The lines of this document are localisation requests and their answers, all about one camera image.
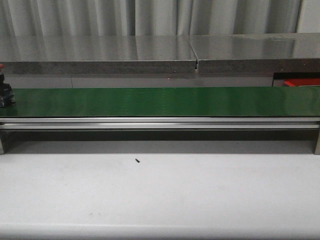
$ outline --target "black object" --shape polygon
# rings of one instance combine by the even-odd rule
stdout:
[[[275,72],[273,79],[318,79],[320,72]]]
[[[10,84],[4,83],[5,76],[0,70],[0,108],[5,108],[15,102]]]

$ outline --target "green belt surface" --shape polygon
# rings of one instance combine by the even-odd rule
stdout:
[[[320,86],[14,89],[0,118],[319,117]]]

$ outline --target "stainless steel countertop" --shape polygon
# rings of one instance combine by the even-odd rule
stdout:
[[[320,72],[320,33],[193,35],[200,73]]]
[[[0,37],[7,74],[320,72],[320,33]]]
[[[1,37],[10,74],[193,73],[186,36]]]

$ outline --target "white curtain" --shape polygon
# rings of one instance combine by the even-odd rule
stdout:
[[[0,0],[0,36],[293,33],[300,0]]]

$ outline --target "metal support leg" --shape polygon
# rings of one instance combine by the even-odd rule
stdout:
[[[314,154],[320,155],[320,131],[319,131],[318,141],[316,142]]]
[[[0,154],[5,154],[4,141],[5,141],[4,133],[0,132]]]

